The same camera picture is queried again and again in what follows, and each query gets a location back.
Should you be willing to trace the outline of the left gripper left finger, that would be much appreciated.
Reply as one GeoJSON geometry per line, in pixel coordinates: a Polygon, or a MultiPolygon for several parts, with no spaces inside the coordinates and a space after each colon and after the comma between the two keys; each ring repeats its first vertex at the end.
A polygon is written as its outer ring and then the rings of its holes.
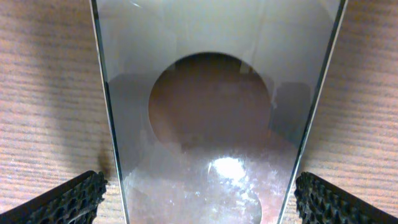
{"type": "Polygon", "coordinates": [[[104,201],[106,184],[102,172],[92,170],[1,214],[1,223],[92,224],[104,201]]]}

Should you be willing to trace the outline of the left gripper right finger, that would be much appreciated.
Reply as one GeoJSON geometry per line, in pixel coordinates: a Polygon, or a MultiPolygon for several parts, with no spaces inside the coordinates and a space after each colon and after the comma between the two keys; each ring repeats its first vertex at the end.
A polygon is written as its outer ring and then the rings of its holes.
{"type": "Polygon", "coordinates": [[[303,224],[397,224],[396,217],[313,173],[301,173],[295,186],[303,224]]]}

